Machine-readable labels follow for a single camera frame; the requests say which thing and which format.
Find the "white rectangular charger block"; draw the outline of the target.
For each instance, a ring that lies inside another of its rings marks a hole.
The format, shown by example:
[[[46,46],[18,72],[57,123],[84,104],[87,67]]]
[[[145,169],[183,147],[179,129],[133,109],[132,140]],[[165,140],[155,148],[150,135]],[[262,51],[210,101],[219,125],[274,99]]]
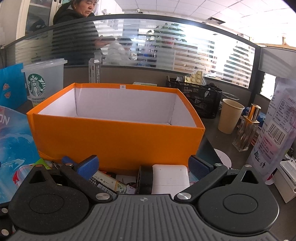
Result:
[[[170,194],[172,198],[190,186],[184,165],[153,165],[152,195]]]

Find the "black tape roll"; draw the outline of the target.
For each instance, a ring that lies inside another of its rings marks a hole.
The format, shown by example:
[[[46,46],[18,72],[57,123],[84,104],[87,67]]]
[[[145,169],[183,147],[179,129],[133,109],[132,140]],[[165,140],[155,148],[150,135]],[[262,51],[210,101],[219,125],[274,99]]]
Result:
[[[137,177],[137,193],[149,195],[152,193],[153,169],[152,166],[140,166]]]

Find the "white round coaster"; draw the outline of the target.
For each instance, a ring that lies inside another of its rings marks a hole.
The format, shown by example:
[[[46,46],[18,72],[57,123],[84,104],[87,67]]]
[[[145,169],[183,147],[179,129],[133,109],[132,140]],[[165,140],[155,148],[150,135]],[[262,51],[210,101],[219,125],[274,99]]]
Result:
[[[228,157],[227,154],[222,152],[221,150],[214,149],[218,157],[220,158],[221,162],[226,166],[227,168],[232,168],[232,162],[231,159]]]

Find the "orange cardboard box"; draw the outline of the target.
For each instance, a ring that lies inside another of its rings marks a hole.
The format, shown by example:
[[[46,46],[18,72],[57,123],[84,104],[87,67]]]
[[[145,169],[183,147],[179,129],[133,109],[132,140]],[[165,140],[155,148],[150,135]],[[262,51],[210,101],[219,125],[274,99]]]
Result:
[[[102,171],[132,175],[141,165],[188,165],[205,127],[175,88],[74,83],[27,113],[41,158],[79,163],[91,155]]]

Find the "gold perfume bottle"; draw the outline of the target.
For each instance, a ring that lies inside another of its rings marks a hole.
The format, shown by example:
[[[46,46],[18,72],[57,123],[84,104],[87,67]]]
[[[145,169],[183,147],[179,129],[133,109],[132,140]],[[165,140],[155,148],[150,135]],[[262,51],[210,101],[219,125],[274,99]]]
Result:
[[[248,115],[243,116],[237,135],[232,143],[239,152],[248,150],[249,145],[253,140],[259,126],[257,118],[260,113],[260,109],[261,107],[257,104],[251,104]]]

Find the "beige paper cup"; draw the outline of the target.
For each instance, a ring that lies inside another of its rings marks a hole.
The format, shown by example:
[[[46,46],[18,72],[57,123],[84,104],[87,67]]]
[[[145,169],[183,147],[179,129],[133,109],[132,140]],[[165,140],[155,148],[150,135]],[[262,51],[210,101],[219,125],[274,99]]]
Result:
[[[218,130],[231,134],[237,125],[244,106],[231,99],[222,99],[222,109],[218,123]]]

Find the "black mesh desk organizer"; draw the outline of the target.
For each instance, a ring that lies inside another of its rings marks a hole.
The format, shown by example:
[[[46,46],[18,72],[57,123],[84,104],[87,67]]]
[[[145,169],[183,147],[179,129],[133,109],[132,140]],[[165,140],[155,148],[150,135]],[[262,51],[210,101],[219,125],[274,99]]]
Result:
[[[191,103],[200,118],[216,117],[222,90],[215,84],[198,85],[166,77],[166,87],[180,90]]]

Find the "colourful desk mat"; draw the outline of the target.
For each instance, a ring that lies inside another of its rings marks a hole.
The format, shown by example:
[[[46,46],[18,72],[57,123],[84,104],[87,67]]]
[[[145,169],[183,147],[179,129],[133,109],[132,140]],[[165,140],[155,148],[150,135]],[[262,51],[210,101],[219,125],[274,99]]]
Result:
[[[1,106],[0,199],[9,202],[33,166],[42,164],[52,169],[51,162],[40,158],[27,116]]]

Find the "white printed plastic pouch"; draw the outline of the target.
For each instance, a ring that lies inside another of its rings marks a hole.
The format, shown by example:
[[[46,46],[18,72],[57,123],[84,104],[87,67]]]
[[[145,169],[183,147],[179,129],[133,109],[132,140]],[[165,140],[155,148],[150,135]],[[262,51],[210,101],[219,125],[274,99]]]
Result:
[[[246,164],[266,181],[295,140],[295,80],[277,77],[257,141]]]

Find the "white box at right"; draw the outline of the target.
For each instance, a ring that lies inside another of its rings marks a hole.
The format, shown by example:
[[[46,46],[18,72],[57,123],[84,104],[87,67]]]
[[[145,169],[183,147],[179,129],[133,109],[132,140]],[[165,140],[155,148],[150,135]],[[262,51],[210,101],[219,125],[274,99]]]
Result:
[[[285,203],[295,198],[295,159],[280,162],[274,174],[274,184]]]

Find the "Starbucks plastic cup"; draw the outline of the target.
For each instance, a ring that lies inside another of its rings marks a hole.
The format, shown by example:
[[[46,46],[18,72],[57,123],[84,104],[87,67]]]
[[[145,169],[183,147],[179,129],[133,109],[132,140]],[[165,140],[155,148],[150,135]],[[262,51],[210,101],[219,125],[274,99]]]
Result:
[[[33,107],[63,89],[64,58],[33,63],[21,70],[25,74],[26,84]]]

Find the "grey pen packaging box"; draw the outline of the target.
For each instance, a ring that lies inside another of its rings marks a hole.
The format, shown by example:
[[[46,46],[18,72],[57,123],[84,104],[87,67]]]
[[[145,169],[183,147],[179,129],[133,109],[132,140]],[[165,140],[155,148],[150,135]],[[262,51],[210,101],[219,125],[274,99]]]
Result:
[[[89,83],[100,83],[101,64],[101,53],[95,53],[94,57],[88,61]]]

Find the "blue paper bag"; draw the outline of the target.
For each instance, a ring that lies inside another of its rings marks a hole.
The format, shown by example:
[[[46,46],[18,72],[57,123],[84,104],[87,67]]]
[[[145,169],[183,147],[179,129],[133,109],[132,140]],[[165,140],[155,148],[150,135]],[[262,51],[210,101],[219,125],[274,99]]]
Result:
[[[27,101],[23,63],[1,69],[1,106],[17,109]]]

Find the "person in black jacket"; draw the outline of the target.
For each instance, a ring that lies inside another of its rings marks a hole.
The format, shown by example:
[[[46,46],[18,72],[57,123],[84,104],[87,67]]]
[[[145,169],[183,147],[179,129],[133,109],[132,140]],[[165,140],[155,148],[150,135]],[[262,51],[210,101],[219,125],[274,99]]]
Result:
[[[94,16],[97,1],[69,1],[57,10],[53,24],[84,20]],[[93,21],[83,21],[53,29],[52,51],[56,58],[67,60],[70,66],[87,65],[101,48],[115,41],[112,36],[100,36]]]

